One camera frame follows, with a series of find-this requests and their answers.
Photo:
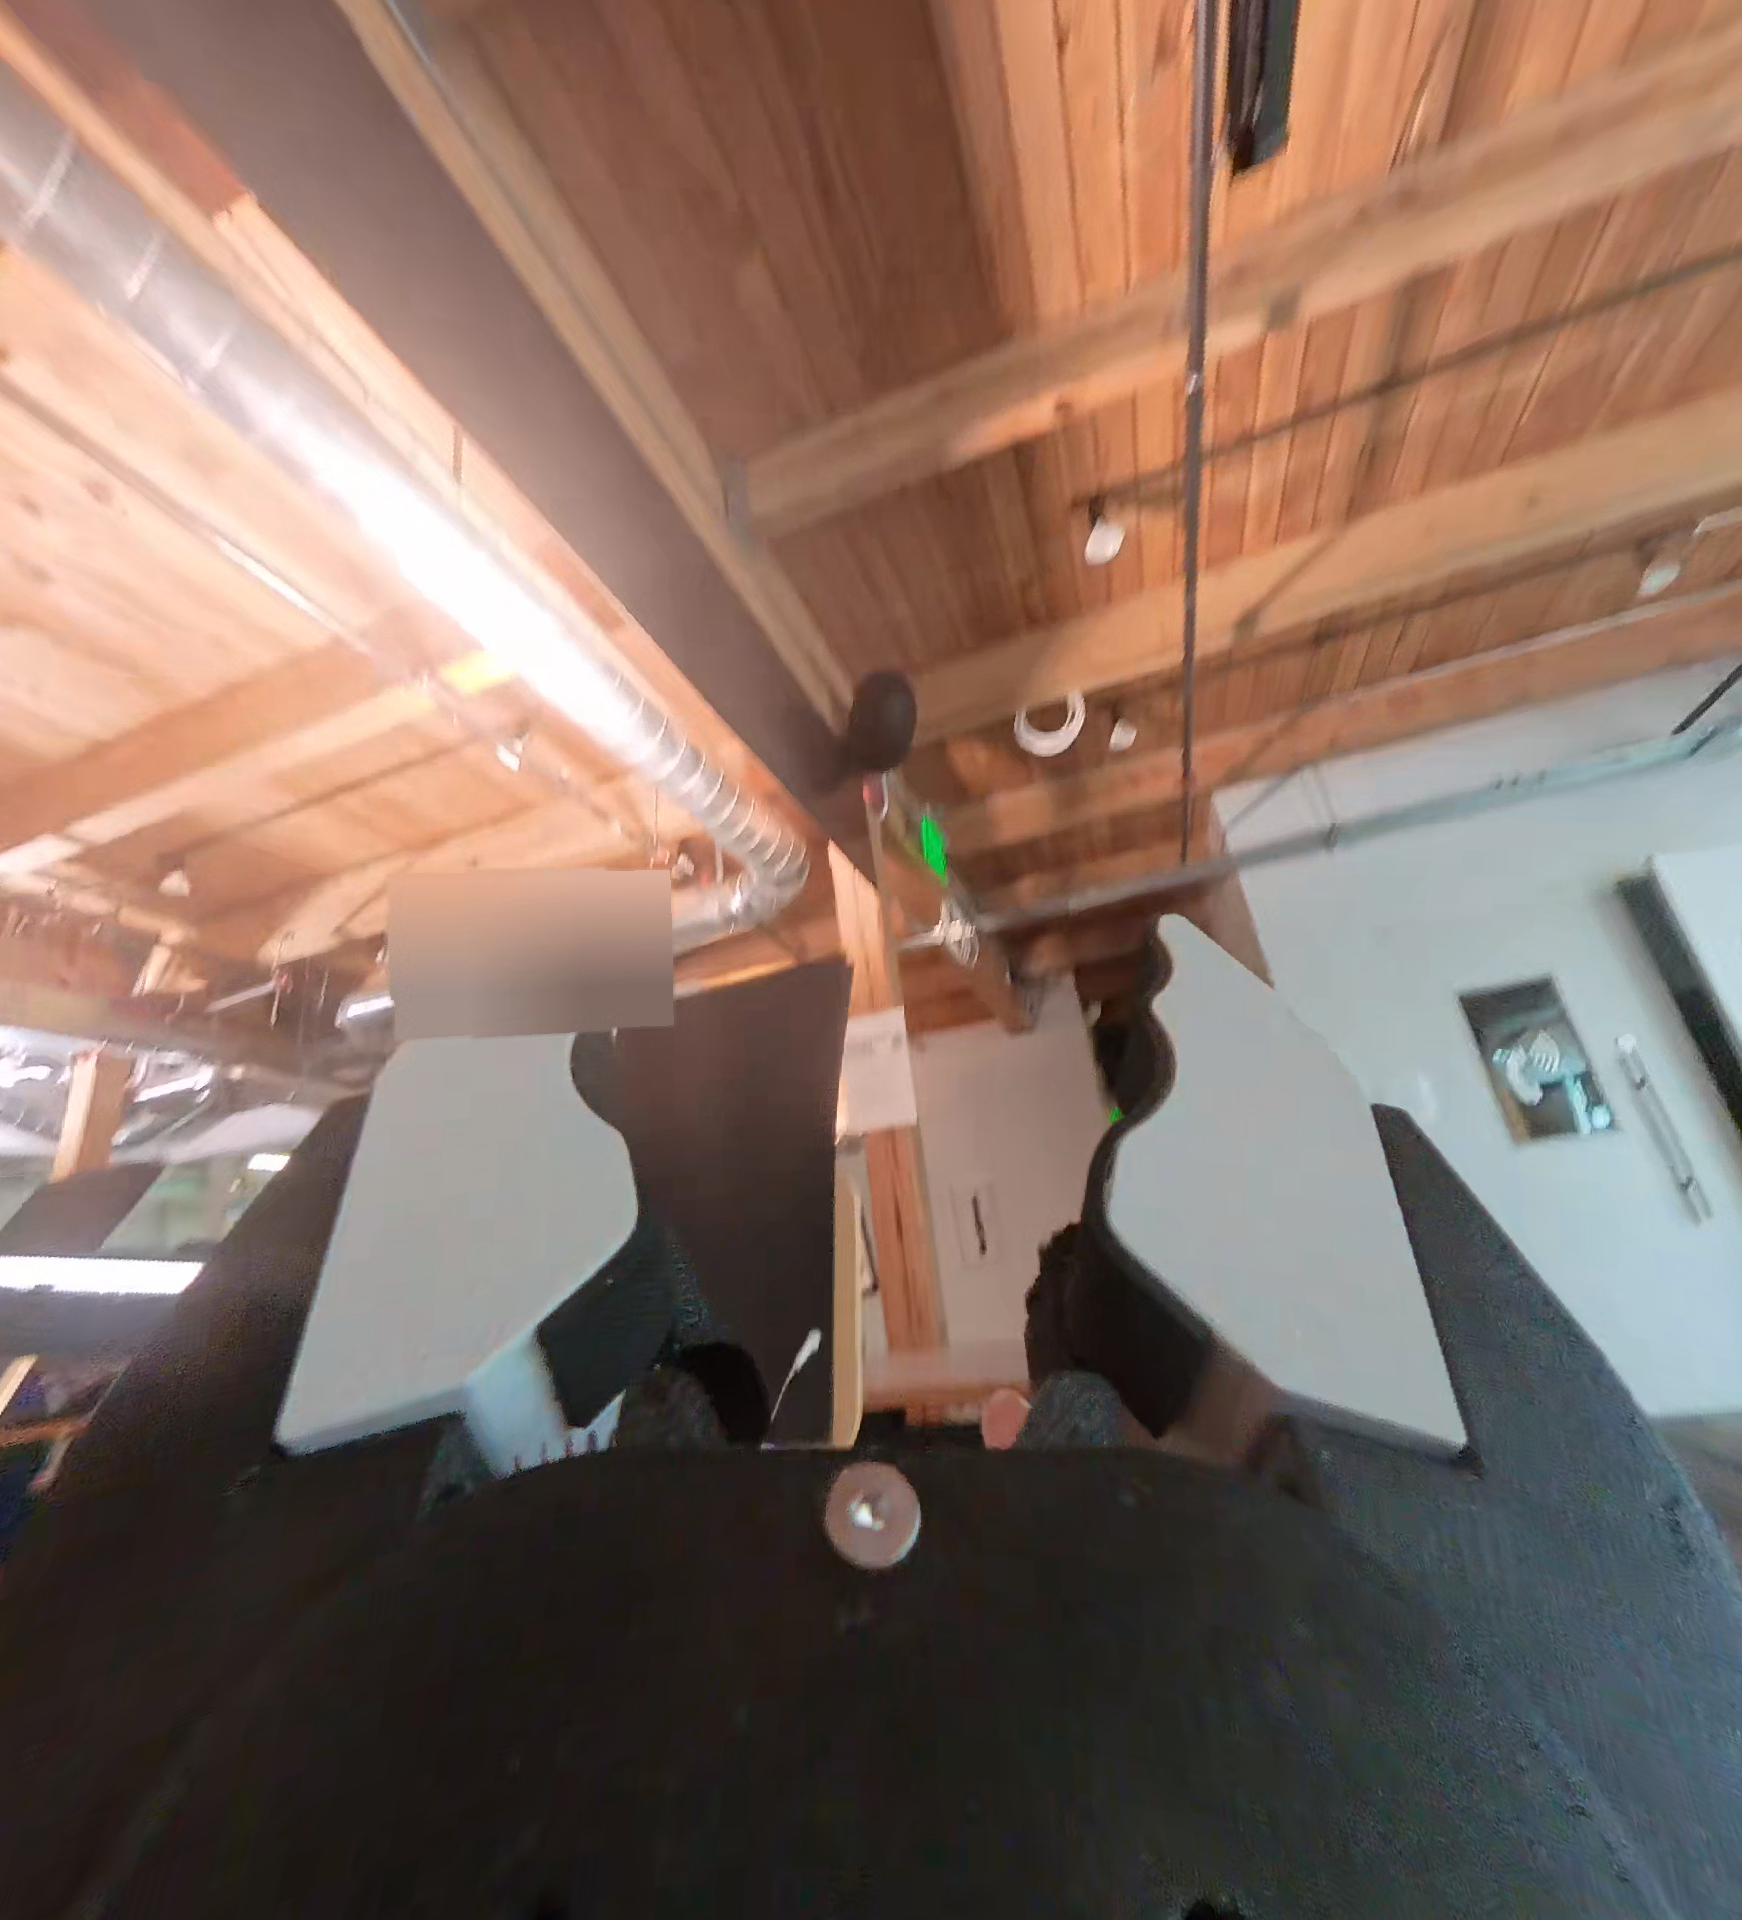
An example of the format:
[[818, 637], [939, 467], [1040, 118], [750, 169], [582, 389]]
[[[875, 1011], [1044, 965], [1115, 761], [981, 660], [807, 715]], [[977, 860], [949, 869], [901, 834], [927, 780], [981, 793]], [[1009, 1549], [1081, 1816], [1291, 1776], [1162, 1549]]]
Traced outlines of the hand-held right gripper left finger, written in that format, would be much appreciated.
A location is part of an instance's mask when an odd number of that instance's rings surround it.
[[572, 1035], [401, 1044], [355, 1141], [277, 1416], [307, 1456], [459, 1421], [488, 1469], [608, 1440], [676, 1250]]

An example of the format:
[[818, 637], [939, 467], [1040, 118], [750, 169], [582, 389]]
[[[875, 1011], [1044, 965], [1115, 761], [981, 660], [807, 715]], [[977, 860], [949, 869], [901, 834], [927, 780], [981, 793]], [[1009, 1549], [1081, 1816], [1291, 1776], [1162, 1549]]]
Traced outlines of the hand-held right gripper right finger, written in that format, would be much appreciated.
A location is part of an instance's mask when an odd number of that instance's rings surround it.
[[1291, 1415], [1411, 1453], [1468, 1447], [1370, 1106], [1181, 915], [1149, 935], [1115, 1108], [1027, 1290], [1033, 1382], [1094, 1372], [1148, 1437], [1209, 1455]]

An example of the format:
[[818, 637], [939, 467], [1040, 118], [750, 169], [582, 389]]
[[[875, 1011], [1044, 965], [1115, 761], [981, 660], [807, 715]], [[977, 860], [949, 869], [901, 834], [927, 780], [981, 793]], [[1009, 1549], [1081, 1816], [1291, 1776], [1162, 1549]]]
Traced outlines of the door window with logo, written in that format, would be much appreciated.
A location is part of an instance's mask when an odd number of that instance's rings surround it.
[[1555, 975], [1463, 991], [1460, 1011], [1511, 1144], [1598, 1139], [1616, 1130]]

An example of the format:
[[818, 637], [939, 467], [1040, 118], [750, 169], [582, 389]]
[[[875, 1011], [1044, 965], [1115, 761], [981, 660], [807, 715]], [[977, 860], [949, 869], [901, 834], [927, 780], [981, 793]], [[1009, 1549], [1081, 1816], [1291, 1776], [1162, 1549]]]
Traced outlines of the studio light panel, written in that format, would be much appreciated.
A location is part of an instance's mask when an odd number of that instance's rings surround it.
[[0, 1227], [0, 1416], [41, 1360], [134, 1357], [196, 1279], [200, 1258], [108, 1245], [163, 1173], [125, 1161], [52, 1181]]

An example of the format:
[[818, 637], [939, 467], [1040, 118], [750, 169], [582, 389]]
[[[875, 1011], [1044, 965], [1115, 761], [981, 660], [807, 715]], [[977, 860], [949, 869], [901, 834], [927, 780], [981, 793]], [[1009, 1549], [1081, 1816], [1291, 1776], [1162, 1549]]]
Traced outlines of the black fuzzy microphone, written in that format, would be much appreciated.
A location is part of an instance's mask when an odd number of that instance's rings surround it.
[[818, 726], [811, 747], [811, 797], [828, 797], [883, 780], [900, 771], [917, 737], [913, 679], [898, 667], [868, 672], [853, 688], [844, 716]]

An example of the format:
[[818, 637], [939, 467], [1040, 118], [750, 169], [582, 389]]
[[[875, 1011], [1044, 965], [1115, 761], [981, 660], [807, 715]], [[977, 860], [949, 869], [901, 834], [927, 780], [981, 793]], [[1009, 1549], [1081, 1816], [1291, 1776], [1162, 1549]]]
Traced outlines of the hanging metal rod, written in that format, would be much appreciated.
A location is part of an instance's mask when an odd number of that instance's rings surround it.
[[1188, 118], [1188, 195], [1184, 252], [1186, 370], [1183, 394], [1183, 658], [1178, 684], [1181, 780], [1177, 866], [1192, 863], [1195, 836], [1195, 656], [1198, 631], [1200, 501], [1209, 340], [1209, 252], [1212, 149], [1216, 132], [1216, 69], [1220, 22], [1216, 2], [1192, 6], [1192, 89]]

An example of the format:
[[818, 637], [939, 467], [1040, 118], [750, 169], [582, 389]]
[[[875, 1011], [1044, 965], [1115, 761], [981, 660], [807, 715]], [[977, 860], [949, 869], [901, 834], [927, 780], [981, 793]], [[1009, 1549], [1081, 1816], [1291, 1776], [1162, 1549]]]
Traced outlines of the black ceiling beam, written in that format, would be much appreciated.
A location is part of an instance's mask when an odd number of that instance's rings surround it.
[[740, 585], [411, 126], [335, 4], [93, 4], [286, 236], [870, 872], [862, 790]]

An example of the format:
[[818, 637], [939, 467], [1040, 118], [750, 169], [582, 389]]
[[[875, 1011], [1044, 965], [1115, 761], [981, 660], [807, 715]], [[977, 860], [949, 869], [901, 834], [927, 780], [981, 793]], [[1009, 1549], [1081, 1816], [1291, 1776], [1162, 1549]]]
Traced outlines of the black hanging fixture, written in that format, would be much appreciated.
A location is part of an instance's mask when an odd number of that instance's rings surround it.
[[1291, 136], [1301, 2], [1229, 2], [1222, 139], [1233, 173], [1281, 157]]

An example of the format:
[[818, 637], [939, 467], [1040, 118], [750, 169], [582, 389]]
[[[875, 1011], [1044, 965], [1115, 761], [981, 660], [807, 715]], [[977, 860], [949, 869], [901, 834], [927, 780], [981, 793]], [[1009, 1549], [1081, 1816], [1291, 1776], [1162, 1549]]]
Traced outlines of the white wall paper sheet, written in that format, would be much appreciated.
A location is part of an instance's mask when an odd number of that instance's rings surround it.
[[917, 1094], [905, 1009], [855, 1012], [844, 1028], [837, 1136], [905, 1132], [917, 1126]]

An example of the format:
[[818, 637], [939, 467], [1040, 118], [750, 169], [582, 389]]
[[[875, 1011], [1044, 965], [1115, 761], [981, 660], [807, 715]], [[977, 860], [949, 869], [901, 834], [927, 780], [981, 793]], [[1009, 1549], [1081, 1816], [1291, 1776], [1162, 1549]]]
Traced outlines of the silver ceiling duct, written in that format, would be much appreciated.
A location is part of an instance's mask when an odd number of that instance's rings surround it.
[[0, 243], [118, 322], [193, 401], [377, 546], [429, 608], [689, 815], [726, 876], [676, 901], [681, 952], [760, 928], [802, 893], [800, 834], [714, 766], [572, 594], [448, 504], [3, 56]]

